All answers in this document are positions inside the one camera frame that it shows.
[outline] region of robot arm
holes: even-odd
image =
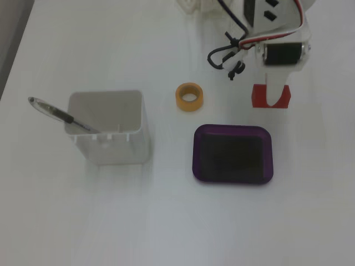
[[[232,3],[231,0],[178,1],[180,5],[189,3],[193,7],[192,11],[198,7],[201,11],[222,7],[245,32],[239,40],[226,33],[231,45],[212,51],[208,61],[216,69],[226,69],[228,77],[233,80],[235,74],[240,74],[245,68],[243,57],[255,47],[257,66],[265,73],[269,106],[279,100],[289,74],[302,70],[308,59],[311,34],[305,10],[315,0],[234,0]],[[244,17],[238,19],[236,11],[243,11]],[[213,54],[228,49],[231,52],[222,59],[222,64],[217,65],[212,61]]]

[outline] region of white container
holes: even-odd
[[[101,132],[84,134],[65,125],[66,133],[94,164],[134,164],[148,160],[149,130],[140,91],[74,93],[70,96],[68,113]]]

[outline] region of gray wall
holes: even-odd
[[[0,0],[0,98],[34,0]]]

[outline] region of red wire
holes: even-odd
[[[297,8],[298,8],[299,13],[300,13],[300,17],[301,17],[300,26],[302,26],[303,25],[303,13],[302,13],[301,4],[300,4],[299,0],[294,0],[294,1],[295,1],[295,4],[296,4]],[[292,33],[278,34],[278,35],[274,35],[274,36],[258,37],[258,38],[255,38],[255,39],[250,39],[250,40],[248,40],[246,42],[241,41],[240,48],[243,49],[243,50],[249,50],[250,48],[254,47],[255,45],[253,44],[250,47],[244,47],[245,44],[261,42],[263,40],[273,40],[273,39],[277,39],[277,38],[282,38],[282,37],[285,37],[285,36],[289,36]]]

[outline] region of roll of tape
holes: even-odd
[[[185,101],[182,97],[186,94],[194,94],[196,99],[193,101]],[[185,112],[193,112],[199,109],[204,103],[204,92],[201,87],[195,83],[181,84],[175,93],[176,105]]]

